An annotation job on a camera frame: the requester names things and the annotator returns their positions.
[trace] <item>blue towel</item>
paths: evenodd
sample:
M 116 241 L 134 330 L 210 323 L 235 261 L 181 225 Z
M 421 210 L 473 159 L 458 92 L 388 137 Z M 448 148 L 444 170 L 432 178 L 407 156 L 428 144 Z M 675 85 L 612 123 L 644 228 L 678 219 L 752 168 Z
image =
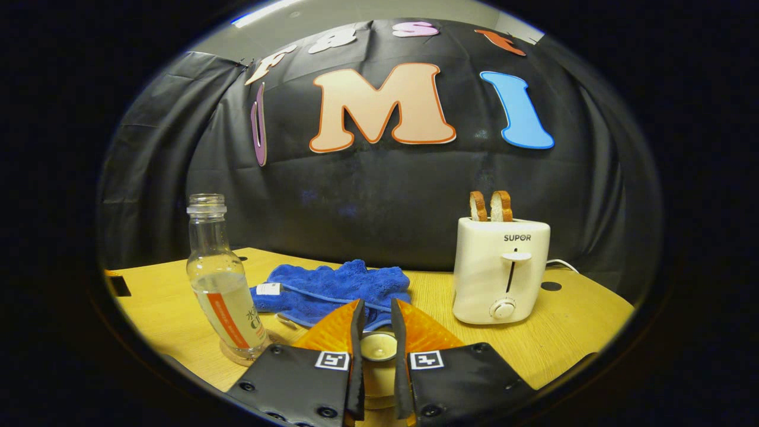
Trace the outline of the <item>blue towel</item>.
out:
M 362 260 L 346 262 L 337 270 L 323 265 L 306 270 L 284 264 L 275 268 L 267 282 L 281 283 L 279 295 L 250 294 L 259 312 L 281 313 L 295 323 L 314 326 L 341 305 L 355 299 L 364 300 L 365 331 L 391 324 L 390 302 L 400 299 L 411 303 L 409 280 L 399 267 L 367 270 Z

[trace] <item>bread slice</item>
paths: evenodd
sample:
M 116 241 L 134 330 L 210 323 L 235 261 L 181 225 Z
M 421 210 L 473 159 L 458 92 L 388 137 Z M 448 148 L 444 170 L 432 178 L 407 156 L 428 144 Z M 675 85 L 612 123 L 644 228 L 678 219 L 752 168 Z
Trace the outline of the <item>bread slice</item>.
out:
M 469 209 L 471 210 L 473 221 L 487 221 L 485 198 L 479 191 L 469 193 Z
M 497 222 L 511 222 L 512 197 L 506 191 L 495 191 L 490 198 L 490 220 Z

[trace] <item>supor logo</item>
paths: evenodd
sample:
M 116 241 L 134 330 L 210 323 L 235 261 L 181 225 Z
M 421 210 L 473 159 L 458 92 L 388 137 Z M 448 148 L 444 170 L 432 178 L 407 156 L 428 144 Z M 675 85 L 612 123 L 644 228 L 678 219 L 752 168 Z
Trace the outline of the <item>supor logo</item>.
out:
M 504 242 L 529 242 L 532 236 L 529 234 L 507 234 L 503 236 Z

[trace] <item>bottle neck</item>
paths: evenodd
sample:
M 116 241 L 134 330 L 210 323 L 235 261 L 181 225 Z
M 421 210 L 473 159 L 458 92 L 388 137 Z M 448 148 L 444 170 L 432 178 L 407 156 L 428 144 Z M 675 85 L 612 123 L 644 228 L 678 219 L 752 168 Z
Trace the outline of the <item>bottle neck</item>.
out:
M 190 250 L 198 254 L 231 251 L 223 214 L 190 217 Z

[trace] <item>white toaster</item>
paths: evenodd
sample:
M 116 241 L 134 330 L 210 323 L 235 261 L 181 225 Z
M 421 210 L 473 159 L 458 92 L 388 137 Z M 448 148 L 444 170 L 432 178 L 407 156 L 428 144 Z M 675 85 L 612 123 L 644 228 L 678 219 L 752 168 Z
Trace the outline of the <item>white toaster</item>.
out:
M 532 312 L 551 228 L 527 220 L 458 220 L 453 315 L 470 324 L 511 323 Z

